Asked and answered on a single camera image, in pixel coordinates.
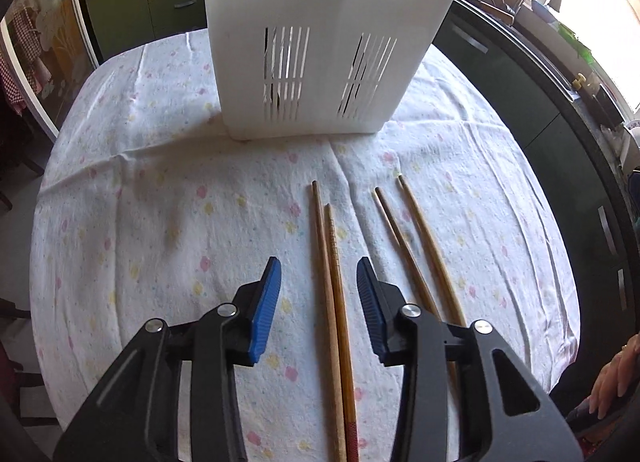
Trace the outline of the person's right hand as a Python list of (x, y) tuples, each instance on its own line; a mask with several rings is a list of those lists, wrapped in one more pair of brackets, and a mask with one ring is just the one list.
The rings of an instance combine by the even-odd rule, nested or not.
[(600, 371), (589, 395), (589, 412), (603, 419), (615, 397), (623, 397), (636, 372), (639, 358), (639, 335), (634, 334), (626, 345)]

